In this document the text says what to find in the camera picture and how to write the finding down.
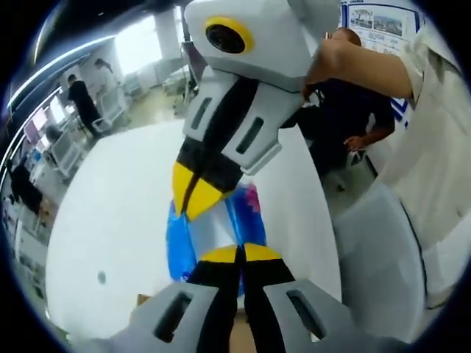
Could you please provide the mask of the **person's right hand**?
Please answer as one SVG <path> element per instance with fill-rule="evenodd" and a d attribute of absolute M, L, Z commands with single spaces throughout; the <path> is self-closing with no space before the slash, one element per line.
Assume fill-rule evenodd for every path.
<path fill-rule="evenodd" d="M 339 39 L 323 39 L 313 55 L 312 63 L 306 72 L 301 94 L 304 101 L 309 100 L 310 86 L 333 78 L 338 72 L 344 50 L 351 42 Z"/>

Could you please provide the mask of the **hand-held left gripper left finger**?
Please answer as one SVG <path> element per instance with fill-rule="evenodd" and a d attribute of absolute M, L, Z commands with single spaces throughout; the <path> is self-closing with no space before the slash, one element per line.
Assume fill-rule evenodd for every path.
<path fill-rule="evenodd" d="M 237 245 L 203 255 L 186 282 L 136 308 L 125 352 L 229 352 L 241 275 Z"/>

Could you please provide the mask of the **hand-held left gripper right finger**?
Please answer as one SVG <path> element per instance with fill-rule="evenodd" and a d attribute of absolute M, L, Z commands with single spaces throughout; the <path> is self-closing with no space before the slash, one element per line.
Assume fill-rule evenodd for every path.
<path fill-rule="evenodd" d="M 371 352 L 372 336 L 321 288 L 296 280 L 280 254 L 244 245 L 244 309 L 257 352 Z"/>

